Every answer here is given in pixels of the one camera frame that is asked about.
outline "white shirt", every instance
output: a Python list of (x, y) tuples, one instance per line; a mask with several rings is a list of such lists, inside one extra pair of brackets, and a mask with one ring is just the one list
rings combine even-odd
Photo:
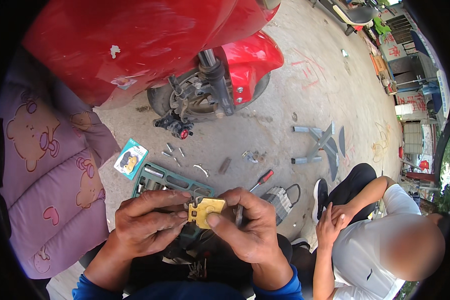
[(335, 281), (339, 287), (334, 300), (393, 299), (405, 280), (398, 279), (380, 265), (380, 237), (397, 235), (408, 220), (406, 214), (420, 215), (420, 209), (398, 185), (383, 195), (387, 215), (347, 226), (338, 235), (332, 249)]

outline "black pants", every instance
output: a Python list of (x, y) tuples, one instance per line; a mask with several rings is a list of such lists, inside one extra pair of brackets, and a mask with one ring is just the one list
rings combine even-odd
[[(372, 180), (377, 178), (377, 174), (371, 165), (362, 163), (356, 165), (350, 174), (343, 180), (328, 196), (328, 201), (324, 202), (324, 206), (332, 202), (333, 205), (343, 205), (357, 196), (362, 189)], [(357, 221), (365, 220), (375, 209), (376, 203), (372, 203), (360, 210), (350, 221), (353, 224)], [(310, 253), (307, 249), (293, 249), (292, 264), (298, 271), (298, 279), (302, 284), (302, 293), (304, 299), (312, 299), (313, 272), (315, 270), (315, 261), (317, 259), (317, 251)]]
[[(288, 239), (277, 234), (278, 246), (283, 255), (290, 262), (292, 258), (292, 246)], [(80, 260), (80, 264), (86, 268), (95, 258), (105, 242), (88, 251)], [(224, 247), (220, 253), (207, 259), (207, 277), (205, 282), (220, 282), (240, 291), (244, 297), (253, 295), (250, 280), (252, 278), (252, 266), (248, 262), (241, 261)], [(188, 264), (169, 264), (162, 261), (161, 255), (149, 255), (134, 258), (130, 267), (130, 274), (125, 291), (128, 294), (144, 288), (155, 282), (161, 281), (190, 281), (188, 279), (190, 268)]]

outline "front fork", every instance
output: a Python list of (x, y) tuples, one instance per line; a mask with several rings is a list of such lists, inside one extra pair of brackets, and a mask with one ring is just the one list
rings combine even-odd
[(200, 51), (198, 53), (198, 59), (200, 60), (198, 69), (203, 73), (205, 79), (210, 84), (212, 98), (214, 100), (218, 99), (226, 116), (233, 115), (235, 113), (235, 105), (233, 104), (232, 99), (230, 99), (227, 84), (225, 83), (224, 64), (215, 57), (212, 49)]

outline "tire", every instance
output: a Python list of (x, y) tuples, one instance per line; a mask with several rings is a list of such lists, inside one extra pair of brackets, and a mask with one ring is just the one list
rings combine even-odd
[[(179, 77), (177, 77), (178, 82), (184, 81), (189, 76), (192, 76), (194, 73), (197, 73), (198, 69), (193, 69)], [(265, 91), (270, 82), (270, 72), (266, 73), (255, 86), (255, 91), (253, 92), (252, 99), (243, 104), (239, 104), (235, 106), (235, 111), (239, 111), (245, 107), (247, 107), (250, 103), (255, 101), (260, 95)], [(147, 91), (148, 102), (150, 103), (150, 107), (161, 117), (165, 116), (165, 114), (171, 109), (170, 107), (170, 97), (172, 96), (173, 89), (170, 84), (157, 87), (150, 88)], [(204, 114), (189, 114), (185, 111), (185, 117), (187, 117), (193, 123), (200, 123), (206, 121), (216, 120), (217, 117), (215, 113), (204, 113)]]
[(347, 24), (346, 30), (345, 30), (345, 35), (348, 37), (349, 35), (351, 35), (353, 32), (355, 31), (355, 28), (353, 28), (351, 25)]

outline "red screwdriver handle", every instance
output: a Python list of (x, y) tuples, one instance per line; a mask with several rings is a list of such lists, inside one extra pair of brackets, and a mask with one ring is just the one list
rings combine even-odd
[(258, 184), (265, 183), (272, 175), (274, 174), (273, 170), (268, 170), (268, 172), (265, 173), (260, 179), (258, 180)]

